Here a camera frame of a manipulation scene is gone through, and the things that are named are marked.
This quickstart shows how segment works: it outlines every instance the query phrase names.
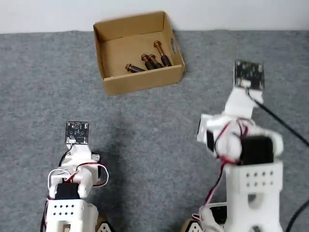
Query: screw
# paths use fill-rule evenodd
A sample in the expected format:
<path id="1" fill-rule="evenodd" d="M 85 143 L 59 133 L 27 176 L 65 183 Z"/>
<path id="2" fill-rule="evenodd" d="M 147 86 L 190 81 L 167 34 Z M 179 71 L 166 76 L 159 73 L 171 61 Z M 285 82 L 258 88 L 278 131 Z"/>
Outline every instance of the screw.
<path id="1" fill-rule="evenodd" d="M 161 42 L 159 40 L 154 41 L 154 47 L 158 49 L 158 52 L 160 53 L 161 60 L 164 66 L 172 66 L 169 58 L 167 55 L 164 54 L 164 51 L 161 47 Z"/>
<path id="2" fill-rule="evenodd" d="M 163 65 L 160 64 L 160 63 L 156 60 L 155 55 L 150 54 L 150 55 L 149 55 L 149 59 L 150 59 L 150 61 L 155 65 L 155 67 L 156 67 L 157 69 L 163 68 Z"/>
<path id="3" fill-rule="evenodd" d="M 145 62 L 145 66 L 148 70 L 151 70 L 151 69 L 155 69 L 154 65 L 152 64 L 152 62 L 149 60 L 149 57 L 147 54 L 143 54 L 141 56 L 141 60 Z"/>
<path id="4" fill-rule="evenodd" d="M 139 67 L 136 67 L 132 64 L 126 64 L 126 70 L 132 72 L 132 73 L 139 73 L 139 72 L 143 72 L 143 71 L 146 71 L 144 69 L 141 69 Z"/>
<path id="5" fill-rule="evenodd" d="M 154 41 L 154 47 L 156 49 L 158 49 L 158 52 L 160 53 L 160 56 L 164 56 L 165 55 L 164 51 L 163 51 L 163 49 L 161 47 L 161 42 L 159 40 Z"/>

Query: white wire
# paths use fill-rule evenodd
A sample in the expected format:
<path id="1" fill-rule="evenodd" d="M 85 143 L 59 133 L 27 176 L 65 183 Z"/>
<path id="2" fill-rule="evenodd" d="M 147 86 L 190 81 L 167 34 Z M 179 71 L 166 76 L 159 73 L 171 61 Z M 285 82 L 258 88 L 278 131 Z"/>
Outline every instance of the white wire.
<path id="1" fill-rule="evenodd" d="M 64 169 L 60 169 L 60 168 L 56 168 L 56 169 L 53 169 L 49 172 L 48 174 L 48 178 L 47 178 L 47 187 L 48 187 L 48 190 L 50 189 L 50 178 L 51 178 L 51 175 L 53 172 L 55 171 L 62 171 L 62 172 L 65 172 L 67 174 L 69 174 L 69 176 L 71 176 L 71 173 L 68 171 L 68 170 L 64 170 Z"/>
<path id="2" fill-rule="evenodd" d="M 93 186 L 93 187 L 94 187 L 94 188 L 99 188 L 99 187 L 105 186 L 105 185 L 108 183 L 108 180 L 109 180 L 109 178 L 110 178 L 110 175 L 109 175 L 109 173 L 108 173 L 108 171 L 107 171 L 107 168 L 106 168 L 103 164 L 101 164 L 101 163 L 87 163 L 87 164 L 82 164 L 82 165 L 80 165 L 79 167 L 82 167 L 82 166 L 91 166 L 91 165 L 100 166 L 100 167 L 102 167 L 102 168 L 105 170 L 105 172 L 106 172 L 106 181 L 104 182 L 104 184 L 100 184 L 99 186 Z"/>

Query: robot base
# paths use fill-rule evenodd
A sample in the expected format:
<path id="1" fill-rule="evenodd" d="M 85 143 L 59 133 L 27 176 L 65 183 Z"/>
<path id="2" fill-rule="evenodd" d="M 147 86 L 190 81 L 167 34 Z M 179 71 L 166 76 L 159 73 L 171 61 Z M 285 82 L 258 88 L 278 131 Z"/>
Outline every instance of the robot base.
<path id="1" fill-rule="evenodd" d="M 224 232 L 224 224 L 226 222 L 227 207 L 224 203 L 211 203 L 209 209 L 212 212 L 211 219 L 207 221 L 215 221 L 220 226 L 220 230 L 209 224 L 205 232 Z M 204 232 L 197 220 L 189 218 L 183 225 L 181 232 Z M 248 232 L 260 232 L 258 228 L 252 228 Z"/>

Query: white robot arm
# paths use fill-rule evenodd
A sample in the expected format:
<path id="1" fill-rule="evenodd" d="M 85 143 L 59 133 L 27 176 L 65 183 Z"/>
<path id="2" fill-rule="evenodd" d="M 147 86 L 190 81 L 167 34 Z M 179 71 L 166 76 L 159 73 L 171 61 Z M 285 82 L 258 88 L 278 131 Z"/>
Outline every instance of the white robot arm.
<path id="1" fill-rule="evenodd" d="M 234 88 L 224 112 L 201 116 L 197 140 L 222 162 L 217 183 L 199 214 L 194 215 L 202 231 L 253 232 L 258 227 L 263 232 L 282 232 L 279 199 L 283 165 L 278 158 L 283 140 L 280 134 L 257 126 L 251 119 L 256 107 L 252 98 L 263 102 L 263 89 L 263 64 L 236 61 Z M 223 172 L 227 202 L 211 204 Z M 212 209 L 220 207 L 225 208 L 224 222 L 213 215 Z"/>
<path id="2" fill-rule="evenodd" d="M 100 155 L 93 154 L 88 146 L 88 131 L 89 122 L 67 122 L 68 151 L 48 175 L 49 196 L 42 218 L 46 232 L 113 231 L 107 221 L 97 225 L 97 208 L 84 200 L 92 187 L 102 187 L 109 179 Z M 105 181 L 98 184 L 102 170 Z"/>

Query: cardboard box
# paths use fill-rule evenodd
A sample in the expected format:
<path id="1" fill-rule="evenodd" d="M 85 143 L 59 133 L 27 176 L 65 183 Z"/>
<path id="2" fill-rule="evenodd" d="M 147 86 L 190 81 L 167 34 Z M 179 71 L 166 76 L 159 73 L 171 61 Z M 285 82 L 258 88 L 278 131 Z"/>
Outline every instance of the cardboard box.
<path id="1" fill-rule="evenodd" d="M 183 78 L 185 64 L 165 12 L 154 12 L 94 25 L 98 68 L 108 95 L 133 92 L 177 83 Z M 127 63 L 146 70 L 141 55 L 154 54 L 161 62 L 154 41 L 159 40 L 171 67 L 130 73 Z"/>

